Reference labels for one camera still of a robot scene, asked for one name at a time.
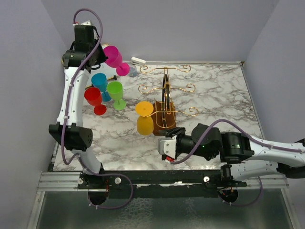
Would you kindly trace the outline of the magenta plastic wine glass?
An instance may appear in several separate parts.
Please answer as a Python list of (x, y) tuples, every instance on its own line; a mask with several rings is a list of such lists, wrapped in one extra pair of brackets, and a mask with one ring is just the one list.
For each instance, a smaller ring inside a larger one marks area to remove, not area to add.
[(130, 67), (123, 62), (122, 55), (116, 46), (108, 45), (103, 49), (105, 55), (108, 57), (106, 64), (109, 67), (116, 69), (118, 76), (127, 76), (130, 72)]

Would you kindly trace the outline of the blue plastic wine glass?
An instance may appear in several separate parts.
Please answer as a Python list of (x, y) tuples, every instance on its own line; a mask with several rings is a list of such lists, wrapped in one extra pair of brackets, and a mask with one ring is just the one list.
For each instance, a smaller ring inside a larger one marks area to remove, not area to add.
[(108, 79), (105, 74), (97, 73), (91, 78), (91, 83), (94, 87), (98, 88), (102, 94), (102, 100), (109, 102), (111, 97), (107, 92)]

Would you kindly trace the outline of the green plastic wine glass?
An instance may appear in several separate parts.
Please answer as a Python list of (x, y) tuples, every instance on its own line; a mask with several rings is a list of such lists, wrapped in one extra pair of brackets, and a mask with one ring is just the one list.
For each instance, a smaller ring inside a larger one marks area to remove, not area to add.
[(114, 100), (113, 107), (116, 110), (122, 110), (126, 107), (126, 102), (123, 100), (123, 86), (118, 81), (108, 83), (107, 92), (111, 99)]

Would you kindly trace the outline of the red plastic wine glass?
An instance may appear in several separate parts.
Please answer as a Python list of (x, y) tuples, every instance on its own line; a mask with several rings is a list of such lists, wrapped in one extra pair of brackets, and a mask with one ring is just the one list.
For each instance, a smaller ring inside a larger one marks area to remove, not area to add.
[(95, 115), (103, 115), (106, 113), (107, 108), (102, 104), (102, 94), (98, 88), (87, 88), (84, 92), (84, 98), (91, 106), (93, 106), (93, 112)]

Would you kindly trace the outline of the yellow plastic wine glass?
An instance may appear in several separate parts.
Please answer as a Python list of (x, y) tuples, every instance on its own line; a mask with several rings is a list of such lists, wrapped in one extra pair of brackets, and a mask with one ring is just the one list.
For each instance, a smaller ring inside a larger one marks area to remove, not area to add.
[(135, 111), (139, 115), (137, 119), (138, 133), (141, 135), (150, 135), (154, 129), (153, 119), (151, 117), (153, 105), (148, 101), (142, 101), (136, 105)]

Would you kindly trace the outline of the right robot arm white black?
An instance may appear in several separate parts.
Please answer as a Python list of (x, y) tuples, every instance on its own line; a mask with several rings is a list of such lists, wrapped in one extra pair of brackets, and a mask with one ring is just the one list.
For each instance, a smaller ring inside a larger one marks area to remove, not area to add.
[(219, 156), (223, 165), (204, 175), (209, 187), (244, 187), (253, 177), (283, 174), (286, 178), (305, 177), (305, 141), (287, 144), (266, 141), (243, 132), (222, 133), (217, 127), (198, 124), (191, 135), (184, 127), (159, 131), (158, 152), (163, 160), (174, 163), (182, 154), (207, 161)]

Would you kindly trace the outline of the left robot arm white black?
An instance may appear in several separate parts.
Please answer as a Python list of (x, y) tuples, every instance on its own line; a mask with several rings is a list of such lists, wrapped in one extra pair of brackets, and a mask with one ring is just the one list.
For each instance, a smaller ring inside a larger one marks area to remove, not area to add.
[(101, 46), (101, 36), (95, 26), (74, 25), (75, 40), (62, 57), (65, 85), (61, 109), (55, 124), (49, 125), (49, 133), (61, 146), (61, 155), (66, 165), (72, 162), (65, 157), (65, 151), (72, 152), (83, 172), (89, 176), (94, 188), (105, 184), (102, 163), (92, 151), (93, 132), (83, 127), (82, 107), (84, 92), (92, 67), (107, 61)]

